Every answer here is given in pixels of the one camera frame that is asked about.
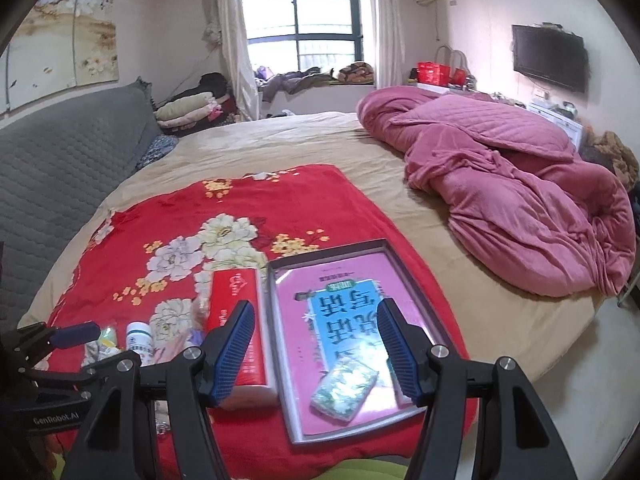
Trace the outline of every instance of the wall-mounted tv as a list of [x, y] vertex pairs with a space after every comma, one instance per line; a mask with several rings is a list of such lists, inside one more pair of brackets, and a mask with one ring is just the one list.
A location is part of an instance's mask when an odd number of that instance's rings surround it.
[[585, 93], [589, 63], [580, 36], [554, 28], [511, 25], [513, 69], [573, 92]]

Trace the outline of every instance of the gray quilted sofa cover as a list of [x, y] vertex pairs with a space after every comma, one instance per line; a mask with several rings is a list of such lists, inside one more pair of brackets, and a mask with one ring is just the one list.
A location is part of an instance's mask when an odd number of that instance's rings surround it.
[[0, 128], [0, 332], [15, 327], [71, 238], [161, 133], [146, 86], [72, 98]]

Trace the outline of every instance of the blue patterned pillow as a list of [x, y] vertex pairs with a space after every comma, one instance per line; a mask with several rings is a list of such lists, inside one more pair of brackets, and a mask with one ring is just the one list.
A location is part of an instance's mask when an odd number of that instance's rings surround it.
[[172, 149], [178, 144], [178, 137], [171, 135], [158, 135], [140, 161], [136, 164], [136, 171], [141, 170], [156, 160], [160, 160], [165, 155], [171, 153]]

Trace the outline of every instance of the beige bed sheet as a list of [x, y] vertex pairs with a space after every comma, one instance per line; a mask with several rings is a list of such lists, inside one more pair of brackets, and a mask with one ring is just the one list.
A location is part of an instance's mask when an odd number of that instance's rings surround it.
[[326, 112], [234, 124], [182, 139], [168, 156], [124, 181], [104, 200], [54, 264], [20, 325], [49, 317], [110, 208], [122, 211], [203, 179], [317, 163], [337, 166], [420, 253], [449, 300], [475, 360], [494, 362], [509, 355], [535, 380], [568, 350], [602, 302], [596, 290], [557, 300], [527, 294], [498, 279], [449, 233], [447, 205], [439, 197], [408, 189], [401, 154], [369, 137], [355, 114]]

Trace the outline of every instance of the window frame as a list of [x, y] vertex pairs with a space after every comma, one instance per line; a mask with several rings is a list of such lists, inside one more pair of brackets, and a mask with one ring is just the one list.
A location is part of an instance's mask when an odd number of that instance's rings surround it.
[[296, 60], [298, 62], [298, 70], [300, 70], [300, 41], [307, 40], [339, 40], [353, 41], [355, 60], [362, 60], [363, 44], [362, 44], [362, 22], [360, 17], [360, 0], [350, 0], [351, 4], [351, 34], [333, 34], [333, 33], [311, 33], [300, 34], [298, 28], [298, 0], [293, 0], [293, 19], [295, 33], [283, 34], [280, 36], [263, 36], [261, 38], [247, 39], [248, 44], [254, 43], [275, 43], [278, 41], [295, 41], [296, 42]]

